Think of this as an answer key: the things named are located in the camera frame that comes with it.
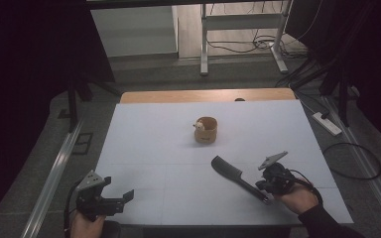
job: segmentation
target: black brush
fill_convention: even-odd
[[[262,193],[260,190],[253,187],[251,184],[247,183],[241,178],[242,172],[230,165],[228,162],[223,160],[220,156],[216,156],[212,162],[212,167],[222,176],[237,182],[239,185],[243,186],[246,190],[252,193],[254,196],[258,197],[261,201],[268,203],[268,197]]]

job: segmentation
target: human hand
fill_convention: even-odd
[[[99,238],[103,230],[104,219],[106,216],[100,215],[92,222],[76,211],[70,228],[70,238]]]
[[[290,192],[284,195],[273,194],[281,200],[291,211],[300,215],[318,205],[318,198],[304,185],[295,183]]]

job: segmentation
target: brush handle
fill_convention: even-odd
[[[254,196],[258,197],[263,202],[268,202],[268,196],[266,196],[264,193],[262,193],[260,190],[253,187],[251,184],[247,183],[242,178],[236,181],[241,186],[243,186],[246,190],[248,190],[250,193],[252,193]]]

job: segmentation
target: power strip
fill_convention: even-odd
[[[331,121],[329,121],[327,118],[321,119],[321,113],[317,112],[313,115],[314,119],[321,124],[326,131],[328,131],[333,136],[339,135],[342,131],[339,129],[335,124],[333,124]]]

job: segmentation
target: wooden edge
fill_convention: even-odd
[[[121,103],[224,102],[242,98],[246,101],[294,100],[290,88],[250,88],[213,90],[137,91],[123,93]]]

